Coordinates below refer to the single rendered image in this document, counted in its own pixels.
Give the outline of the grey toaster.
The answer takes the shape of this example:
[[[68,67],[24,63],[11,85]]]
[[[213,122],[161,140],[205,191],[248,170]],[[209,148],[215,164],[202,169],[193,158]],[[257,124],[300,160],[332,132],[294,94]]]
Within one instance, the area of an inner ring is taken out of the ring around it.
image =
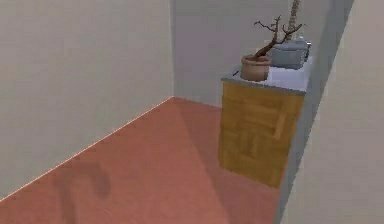
[[[276,44],[267,55],[273,67],[298,70],[308,60],[311,42],[303,38]]]

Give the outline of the pale ribbed tall object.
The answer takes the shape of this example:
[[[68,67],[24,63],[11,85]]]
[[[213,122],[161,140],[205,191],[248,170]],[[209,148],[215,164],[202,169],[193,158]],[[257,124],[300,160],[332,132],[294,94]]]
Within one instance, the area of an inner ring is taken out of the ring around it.
[[[296,28],[297,12],[299,10],[300,3],[301,0],[293,0],[292,2],[288,31],[292,32]]]

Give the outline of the bare plant in clay pot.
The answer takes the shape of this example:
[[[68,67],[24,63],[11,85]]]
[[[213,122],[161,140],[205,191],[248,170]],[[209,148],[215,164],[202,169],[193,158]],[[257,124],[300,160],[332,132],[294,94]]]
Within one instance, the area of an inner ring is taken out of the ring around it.
[[[271,41],[254,55],[245,55],[241,58],[240,77],[246,81],[260,82],[268,79],[272,59],[267,53],[277,44],[284,43],[289,35],[297,32],[303,24],[294,25],[288,29],[285,24],[281,25],[281,16],[274,19],[270,25],[265,25],[261,21],[254,22],[254,25],[260,25],[273,33]]]

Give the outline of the wooden cupboard with grey top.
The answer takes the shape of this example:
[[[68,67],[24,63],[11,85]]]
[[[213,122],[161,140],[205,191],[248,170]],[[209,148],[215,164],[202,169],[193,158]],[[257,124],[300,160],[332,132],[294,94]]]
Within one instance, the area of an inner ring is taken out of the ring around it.
[[[312,62],[308,59],[298,70],[272,67],[261,82],[243,80],[238,66],[221,78],[221,168],[280,187]]]

